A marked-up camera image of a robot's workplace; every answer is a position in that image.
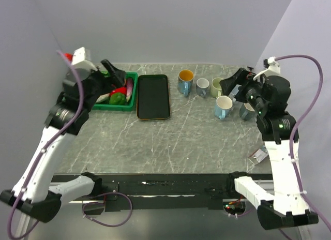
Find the light green mug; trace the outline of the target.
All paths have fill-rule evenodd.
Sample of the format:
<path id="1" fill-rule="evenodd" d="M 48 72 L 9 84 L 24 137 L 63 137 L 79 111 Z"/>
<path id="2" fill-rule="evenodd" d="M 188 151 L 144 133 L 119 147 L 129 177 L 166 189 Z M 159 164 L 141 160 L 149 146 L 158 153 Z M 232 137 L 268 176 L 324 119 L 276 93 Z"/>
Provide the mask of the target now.
<path id="1" fill-rule="evenodd" d="M 222 96 L 222 88 L 220 85 L 220 81 L 222 80 L 221 77 L 217 77 L 217 78 L 213 78 L 212 79 L 212 83 L 211 83 L 211 87 L 210 87 L 210 95 L 213 98 L 218 98 L 219 96 Z"/>

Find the light blue faceted mug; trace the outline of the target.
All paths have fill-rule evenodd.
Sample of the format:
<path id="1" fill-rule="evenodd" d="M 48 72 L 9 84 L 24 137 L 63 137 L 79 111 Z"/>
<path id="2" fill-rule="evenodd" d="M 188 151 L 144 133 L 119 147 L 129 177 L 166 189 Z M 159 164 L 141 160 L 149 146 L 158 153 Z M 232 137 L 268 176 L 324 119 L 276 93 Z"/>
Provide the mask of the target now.
<path id="1" fill-rule="evenodd" d="M 232 99 L 228 96 L 219 96 L 215 104 L 215 116 L 223 120 L 227 117 L 233 107 Z"/>

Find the dark grey faceted mug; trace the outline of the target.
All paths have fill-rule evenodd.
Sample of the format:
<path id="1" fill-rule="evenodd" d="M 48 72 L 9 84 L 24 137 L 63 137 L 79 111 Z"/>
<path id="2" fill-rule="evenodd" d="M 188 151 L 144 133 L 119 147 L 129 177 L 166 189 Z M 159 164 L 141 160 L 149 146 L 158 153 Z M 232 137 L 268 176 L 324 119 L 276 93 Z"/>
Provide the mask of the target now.
<path id="1" fill-rule="evenodd" d="M 242 120 L 248 121 L 256 117 L 256 111 L 249 103 L 243 103 L 239 110 L 239 116 Z"/>

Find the lavender blue small mug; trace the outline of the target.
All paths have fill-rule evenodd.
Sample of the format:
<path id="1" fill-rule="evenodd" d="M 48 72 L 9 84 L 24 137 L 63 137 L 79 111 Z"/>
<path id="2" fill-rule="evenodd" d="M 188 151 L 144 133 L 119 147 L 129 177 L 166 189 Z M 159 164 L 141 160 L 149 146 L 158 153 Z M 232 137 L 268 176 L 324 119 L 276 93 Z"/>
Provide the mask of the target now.
<path id="1" fill-rule="evenodd" d="M 198 96 L 201 96 L 203 98 L 206 97 L 207 95 L 207 91 L 208 91 L 208 88 L 209 88 L 209 81 L 205 78 L 199 78 L 197 81 L 196 81 L 196 93 Z"/>

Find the blue butterfly mug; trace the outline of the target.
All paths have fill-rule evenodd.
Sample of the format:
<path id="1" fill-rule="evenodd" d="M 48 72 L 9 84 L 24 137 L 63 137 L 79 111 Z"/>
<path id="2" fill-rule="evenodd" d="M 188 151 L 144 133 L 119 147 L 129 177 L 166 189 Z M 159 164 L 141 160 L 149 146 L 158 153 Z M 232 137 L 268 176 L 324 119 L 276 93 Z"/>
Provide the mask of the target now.
<path id="1" fill-rule="evenodd" d="M 188 97 L 193 84 L 194 73 L 191 70 L 182 70 L 178 74 L 177 89 L 185 97 Z"/>

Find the white grey mug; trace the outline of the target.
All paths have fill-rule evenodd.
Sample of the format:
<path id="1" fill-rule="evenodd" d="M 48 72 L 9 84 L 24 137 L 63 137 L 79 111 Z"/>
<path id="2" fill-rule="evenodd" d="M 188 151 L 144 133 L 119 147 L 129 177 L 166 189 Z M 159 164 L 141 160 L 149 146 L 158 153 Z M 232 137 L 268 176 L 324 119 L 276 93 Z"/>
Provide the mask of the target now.
<path id="1" fill-rule="evenodd" d="M 239 92 L 239 85 L 235 86 L 229 94 L 229 97 L 232 99 L 233 103 L 236 103 L 235 96 L 237 95 L 238 92 Z"/>

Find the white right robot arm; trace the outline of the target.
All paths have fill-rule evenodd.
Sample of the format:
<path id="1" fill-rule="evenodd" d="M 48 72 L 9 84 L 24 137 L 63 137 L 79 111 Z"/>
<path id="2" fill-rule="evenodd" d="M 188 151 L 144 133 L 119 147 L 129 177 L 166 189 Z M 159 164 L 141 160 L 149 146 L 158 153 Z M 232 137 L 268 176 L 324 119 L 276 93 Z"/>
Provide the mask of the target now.
<path id="1" fill-rule="evenodd" d="M 290 82 L 280 76 L 262 76 L 257 81 L 251 72 L 240 68 L 220 85 L 224 95 L 238 86 L 236 101 L 248 103 L 257 113 L 257 127 L 269 155 L 274 184 L 274 193 L 270 194 L 246 172 L 233 172 L 227 178 L 227 194 L 246 198 L 257 209 L 265 230 L 317 224 L 319 216 L 310 210 L 297 180 L 299 136 L 295 118 L 286 111 Z"/>

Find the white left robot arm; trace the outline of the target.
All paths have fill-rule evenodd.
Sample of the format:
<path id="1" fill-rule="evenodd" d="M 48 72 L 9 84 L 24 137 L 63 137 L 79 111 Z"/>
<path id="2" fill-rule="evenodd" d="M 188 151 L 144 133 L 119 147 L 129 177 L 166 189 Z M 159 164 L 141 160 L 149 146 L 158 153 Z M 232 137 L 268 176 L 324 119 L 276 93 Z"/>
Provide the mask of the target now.
<path id="1" fill-rule="evenodd" d="M 106 59 L 101 64 L 107 70 L 107 76 L 95 66 L 70 67 L 56 105 L 49 111 L 41 140 L 28 168 L 11 190 L 2 191 L 2 202 L 47 223 L 69 202 L 84 196 L 95 200 L 102 195 L 102 179 L 89 172 L 50 187 L 64 152 L 88 120 L 97 99 L 126 84 L 125 71 Z"/>

